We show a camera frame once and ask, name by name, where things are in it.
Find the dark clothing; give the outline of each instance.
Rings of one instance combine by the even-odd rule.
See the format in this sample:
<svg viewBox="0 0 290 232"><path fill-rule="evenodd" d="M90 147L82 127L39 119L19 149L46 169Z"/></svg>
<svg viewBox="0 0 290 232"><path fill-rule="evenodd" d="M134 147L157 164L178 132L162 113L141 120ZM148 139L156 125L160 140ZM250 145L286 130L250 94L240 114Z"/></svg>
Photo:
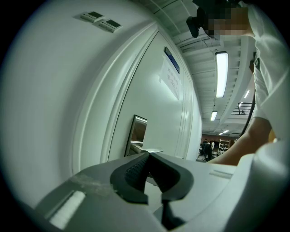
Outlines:
<svg viewBox="0 0 290 232"><path fill-rule="evenodd" d="M205 146L206 144L207 144L206 142L201 144L200 155L204 155L204 157L206 157L206 154L204 153L203 149L204 149L204 146Z"/></svg>
<svg viewBox="0 0 290 232"><path fill-rule="evenodd" d="M203 145L203 153L204 153L205 160L207 162L212 159L212 156L213 156L212 152L213 152L213 150L212 150L212 145L211 144L206 143L206 144Z"/></svg>

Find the label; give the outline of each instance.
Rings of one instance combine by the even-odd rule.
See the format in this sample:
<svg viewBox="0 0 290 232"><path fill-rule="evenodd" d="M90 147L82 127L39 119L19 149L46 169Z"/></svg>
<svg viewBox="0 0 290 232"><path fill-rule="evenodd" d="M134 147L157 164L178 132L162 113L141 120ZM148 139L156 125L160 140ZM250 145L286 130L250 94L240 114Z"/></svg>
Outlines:
<svg viewBox="0 0 290 232"><path fill-rule="evenodd" d="M171 90L171 92L179 99L180 92L180 79L179 74L174 67L170 65L167 61L167 58L164 59L162 70L161 70L161 79Z"/></svg>

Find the black rubber grip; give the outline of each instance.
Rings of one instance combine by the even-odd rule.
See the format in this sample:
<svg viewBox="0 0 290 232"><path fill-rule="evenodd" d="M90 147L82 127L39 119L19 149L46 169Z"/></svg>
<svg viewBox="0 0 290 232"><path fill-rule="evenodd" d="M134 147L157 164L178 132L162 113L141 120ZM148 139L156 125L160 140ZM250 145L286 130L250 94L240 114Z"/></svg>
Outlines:
<svg viewBox="0 0 290 232"><path fill-rule="evenodd" d="M118 167L111 174L110 182L125 201L148 204L144 189L149 173L162 192L162 203L184 198L193 186L193 176L187 169L155 153L144 153Z"/></svg>

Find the white wall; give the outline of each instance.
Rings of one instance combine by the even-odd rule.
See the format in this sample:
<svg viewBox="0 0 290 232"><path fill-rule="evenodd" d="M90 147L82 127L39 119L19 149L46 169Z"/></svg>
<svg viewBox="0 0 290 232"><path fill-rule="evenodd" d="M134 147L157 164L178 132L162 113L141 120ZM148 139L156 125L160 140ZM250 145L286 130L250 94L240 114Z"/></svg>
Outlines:
<svg viewBox="0 0 290 232"><path fill-rule="evenodd" d="M93 10L122 30L111 34L79 19ZM150 20L126 0L62 0L40 7L22 28L1 70L0 146L9 182L24 202L34 207L72 175L74 131L91 85Z"/></svg>
<svg viewBox="0 0 290 232"><path fill-rule="evenodd" d="M197 159L201 135L202 135L202 118L196 93L193 93L193 122L191 128L189 148L186 156L187 160Z"/></svg>

